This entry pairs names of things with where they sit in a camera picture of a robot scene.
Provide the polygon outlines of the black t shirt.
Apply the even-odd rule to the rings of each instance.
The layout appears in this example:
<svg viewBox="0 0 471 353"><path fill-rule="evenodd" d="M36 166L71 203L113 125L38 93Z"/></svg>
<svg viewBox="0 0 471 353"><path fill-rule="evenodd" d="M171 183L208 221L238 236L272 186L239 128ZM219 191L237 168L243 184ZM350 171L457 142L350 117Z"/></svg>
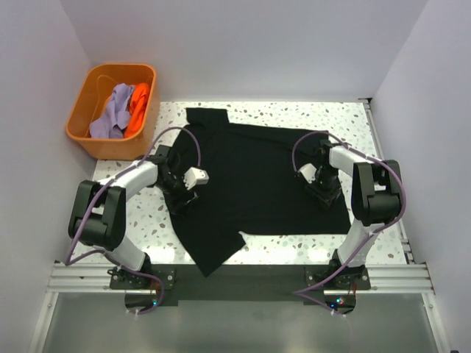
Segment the black t shirt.
<svg viewBox="0 0 471 353"><path fill-rule="evenodd" d="M317 165L322 135L302 129L234 124L224 109L189 108L172 146L173 172L199 165L208 173L196 199L171 219L179 241L204 276L244 247L250 235L344 235L345 198L324 210L294 167Z"/></svg>

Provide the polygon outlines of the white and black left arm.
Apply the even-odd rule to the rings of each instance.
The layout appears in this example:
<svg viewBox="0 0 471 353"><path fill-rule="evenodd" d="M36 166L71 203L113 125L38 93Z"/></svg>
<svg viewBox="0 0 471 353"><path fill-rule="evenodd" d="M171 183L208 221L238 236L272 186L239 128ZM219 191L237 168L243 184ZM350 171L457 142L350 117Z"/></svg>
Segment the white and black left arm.
<svg viewBox="0 0 471 353"><path fill-rule="evenodd" d="M127 236L127 202L144 188L157 188L172 215L187 215L197 199L196 187L208 183L208 173L190 167L177 171L178 154L159 146L153 155L141 156L123 171L99 181L85 180L77 188L68 225L74 243L90 246L109 258L108 271L117 288L160 289L149 255Z"/></svg>

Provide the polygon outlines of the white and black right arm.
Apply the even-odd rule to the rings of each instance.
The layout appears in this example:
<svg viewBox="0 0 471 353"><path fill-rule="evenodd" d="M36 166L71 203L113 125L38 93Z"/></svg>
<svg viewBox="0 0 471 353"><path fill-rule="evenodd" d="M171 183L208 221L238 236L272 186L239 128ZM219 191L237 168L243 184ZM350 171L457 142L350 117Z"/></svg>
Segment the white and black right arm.
<svg viewBox="0 0 471 353"><path fill-rule="evenodd" d="M314 290L330 283L346 288L354 274L361 274L369 250L379 233L396 224L406 208L406 192L395 160L377 160L348 145L321 142L316 149L321 163L311 163L297 170L305 189L329 209L341 193L339 172L352 178L350 206L353 222L343 243L333 254L327 276L308 287Z"/></svg>

